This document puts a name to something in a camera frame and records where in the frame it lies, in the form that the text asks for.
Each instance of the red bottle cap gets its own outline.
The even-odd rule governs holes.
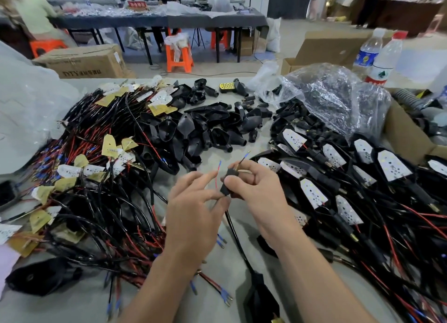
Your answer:
[[[399,30],[393,34],[394,40],[404,40],[407,37],[408,31]]]

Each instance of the light green shirt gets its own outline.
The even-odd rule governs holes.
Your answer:
[[[54,30],[48,17],[56,17],[57,14],[47,0],[15,0],[15,3],[23,22],[33,35]]]

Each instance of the forearm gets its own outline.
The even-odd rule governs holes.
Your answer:
[[[272,238],[306,323],[377,323],[295,223]]]
[[[171,323],[195,271],[175,254],[160,255],[120,323]]]

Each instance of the person in light green shirt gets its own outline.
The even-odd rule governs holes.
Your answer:
[[[77,46],[70,35],[53,27],[48,20],[48,17],[56,17],[57,13],[47,0],[15,0],[15,5],[36,40],[62,40],[69,48]]]

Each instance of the dark door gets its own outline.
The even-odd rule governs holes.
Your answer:
[[[267,17],[305,19],[310,0],[269,0]]]

